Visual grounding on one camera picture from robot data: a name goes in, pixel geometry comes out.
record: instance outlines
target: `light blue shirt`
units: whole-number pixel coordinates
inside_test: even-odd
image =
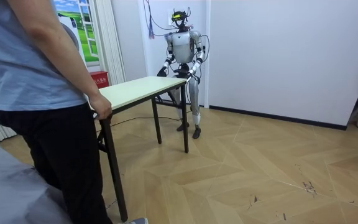
[[[33,44],[7,1],[0,0],[0,110],[52,110],[83,103],[84,94]]]

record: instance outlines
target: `table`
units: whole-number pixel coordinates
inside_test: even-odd
[[[145,77],[100,89],[101,94],[112,104],[112,115],[108,119],[100,121],[101,131],[98,136],[98,146],[101,151],[104,151],[108,155],[119,213],[123,222],[127,221],[128,214],[125,204],[124,191],[121,184],[121,175],[117,163],[116,150],[112,139],[110,119],[114,116],[114,114],[122,112],[147,100],[152,100],[157,141],[161,144],[162,138],[155,97],[177,88],[180,88],[181,98],[186,99],[186,79],[182,78]],[[186,100],[182,100],[181,104],[176,106],[181,108],[182,111],[182,123],[184,127],[183,138],[185,142],[185,152],[188,153],[189,146],[187,134],[188,130],[186,125]]]

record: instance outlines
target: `robot leg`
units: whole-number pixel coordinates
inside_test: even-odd
[[[200,128],[200,105],[198,104],[198,81],[193,77],[189,81],[189,94],[190,94],[190,101],[191,101],[191,112],[193,114],[193,122],[196,126],[196,131],[193,134],[193,139],[198,139],[201,134]]]
[[[171,90],[171,95],[174,97],[177,105],[181,105],[181,101],[180,101],[180,89],[177,89],[177,90]],[[182,113],[181,113],[181,109],[177,108],[177,114],[178,114],[178,117],[180,119],[183,119],[182,117]],[[177,128],[177,131],[183,131],[183,125],[181,124],[178,128]]]

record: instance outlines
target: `gray fabric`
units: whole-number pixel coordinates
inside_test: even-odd
[[[61,191],[0,148],[0,224],[69,224]]]

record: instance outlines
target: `person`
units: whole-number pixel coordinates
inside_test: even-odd
[[[85,95],[98,119],[111,114],[52,0],[0,0],[0,124],[23,136],[39,174],[62,190],[73,223],[107,224]]]

